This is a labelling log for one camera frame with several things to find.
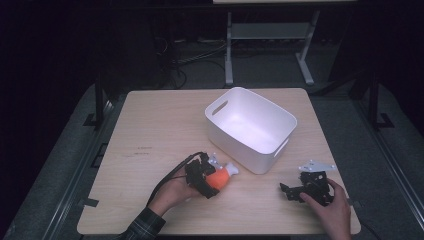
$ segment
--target person's right hand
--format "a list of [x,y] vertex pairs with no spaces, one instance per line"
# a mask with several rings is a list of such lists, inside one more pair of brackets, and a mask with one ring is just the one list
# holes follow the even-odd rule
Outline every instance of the person's right hand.
[[300,197],[318,215],[322,226],[328,236],[333,240],[351,239],[350,235],[350,206],[347,202],[344,189],[331,179],[328,183],[334,189],[333,202],[323,207],[306,193],[300,193]]
[[186,182],[185,168],[178,170],[168,182],[156,193],[149,208],[159,216],[163,216],[169,209],[177,206],[185,200],[201,194]]

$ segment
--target orange object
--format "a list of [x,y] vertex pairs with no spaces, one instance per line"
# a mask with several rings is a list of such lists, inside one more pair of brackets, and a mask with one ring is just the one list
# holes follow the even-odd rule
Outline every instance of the orange object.
[[217,169],[215,173],[206,176],[206,182],[211,187],[221,190],[225,185],[227,185],[230,177],[237,173],[238,169],[232,163],[228,163],[224,168]]

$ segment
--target wire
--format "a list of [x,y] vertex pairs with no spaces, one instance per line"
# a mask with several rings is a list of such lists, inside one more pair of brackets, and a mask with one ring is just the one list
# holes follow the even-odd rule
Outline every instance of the wire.
[[162,54],[164,54],[166,52],[166,50],[168,50],[168,41],[166,41],[166,39],[165,38],[162,38],[162,37],[155,37],[155,40],[162,40],[165,43],[165,47],[162,50],[162,52],[156,53],[157,55],[162,56]]
[[177,85],[176,79],[172,75],[170,75],[171,85],[174,87],[174,89],[175,90],[181,89],[187,83],[187,74],[179,68],[178,69],[171,69],[171,70],[177,71],[179,76],[180,76],[180,74],[183,75],[183,82],[180,85]]
[[223,39],[216,39],[216,40],[207,40],[207,39],[199,39],[197,40],[197,43],[207,45],[207,46],[216,46],[218,43],[222,44],[225,43],[225,40]]
[[221,51],[223,51],[225,49],[226,46],[227,46],[227,44],[224,43],[221,46],[219,46],[218,48],[215,48],[215,49],[213,49],[211,51],[208,51],[206,53],[202,53],[202,54],[199,54],[197,56],[186,58],[186,59],[182,59],[182,60],[176,60],[176,61],[173,61],[173,63],[184,64],[184,63],[196,61],[196,60],[199,60],[199,59],[202,59],[202,58],[207,58],[207,57],[213,56],[213,55],[215,55],[217,53],[220,53]]
[[152,202],[153,198],[156,196],[156,193],[163,186],[163,184],[165,184],[170,179],[172,179],[173,176],[175,175],[175,173],[178,172],[178,170],[180,170],[182,167],[184,167],[188,162],[193,160],[194,157],[196,157],[197,155],[200,155],[202,153],[203,152],[197,152],[195,154],[188,156],[186,159],[184,159],[184,161],[182,161],[174,169],[172,169],[172,171],[169,172],[162,180],[160,180],[160,182],[156,185],[156,187],[153,189],[152,193],[150,194],[150,197],[149,197],[149,200],[147,201],[146,207],[149,206],[150,202]]
[[187,175],[172,177],[169,180],[176,179],[176,178],[183,178],[183,177],[187,177]]

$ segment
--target finger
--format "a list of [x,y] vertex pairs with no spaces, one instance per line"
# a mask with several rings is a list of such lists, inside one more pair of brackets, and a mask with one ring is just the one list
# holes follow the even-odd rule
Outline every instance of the finger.
[[309,196],[308,194],[302,192],[299,195],[303,201],[305,201],[313,210],[318,211],[322,208],[322,206],[315,201],[315,199],[313,199],[311,196]]
[[339,198],[338,196],[341,196],[342,198],[346,198],[345,190],[342,186],[340,186],[338,183],[336,183],[334,180],[327,178],[328,183],[331,185],[331,187],[334,189],[334,197]]

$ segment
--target plaid shirt sleeve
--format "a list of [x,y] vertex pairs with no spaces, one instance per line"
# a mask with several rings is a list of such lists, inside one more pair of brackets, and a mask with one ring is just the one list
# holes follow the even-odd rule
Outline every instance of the plaid shirt sleeve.
[[147,240],[155,239],[156,235],[165,225],[165,220],[154,213],[150,208],[145,208],[131,223],[128,229],[120,234],[120,240]]

